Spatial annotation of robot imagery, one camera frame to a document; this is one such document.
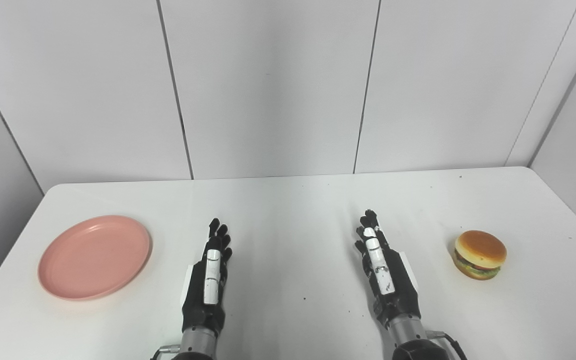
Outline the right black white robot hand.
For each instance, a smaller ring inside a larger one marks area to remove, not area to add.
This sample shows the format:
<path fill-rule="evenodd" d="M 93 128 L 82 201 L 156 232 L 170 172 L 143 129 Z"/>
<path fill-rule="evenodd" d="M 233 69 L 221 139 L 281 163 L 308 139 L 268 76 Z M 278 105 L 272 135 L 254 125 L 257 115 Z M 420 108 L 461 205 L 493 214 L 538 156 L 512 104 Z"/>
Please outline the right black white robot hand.
<path fill-rule="evenodd" d="M 418 285 L 406 254 L 391 248 L 374 210 L 367 209 L 359 222 L 354 245 L 374 296 L 377 321 L 388 327 L 399 316 L 420 319 Z"/>

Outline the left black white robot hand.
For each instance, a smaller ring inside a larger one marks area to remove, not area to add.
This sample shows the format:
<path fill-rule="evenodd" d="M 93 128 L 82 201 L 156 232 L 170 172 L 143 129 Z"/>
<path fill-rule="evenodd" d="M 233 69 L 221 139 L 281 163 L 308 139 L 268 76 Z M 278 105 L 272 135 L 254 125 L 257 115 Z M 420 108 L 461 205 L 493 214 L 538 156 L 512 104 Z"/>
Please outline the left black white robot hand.
<path fill-rule="evenodd" d="M 182 330 L 206 328 L 219 335 L 226 321 L 223 296 L 228 278 L 227 263 L 233 255 L 226 224 L 214 218 L 199 262 L 192 267 L 182 306 Z"/>

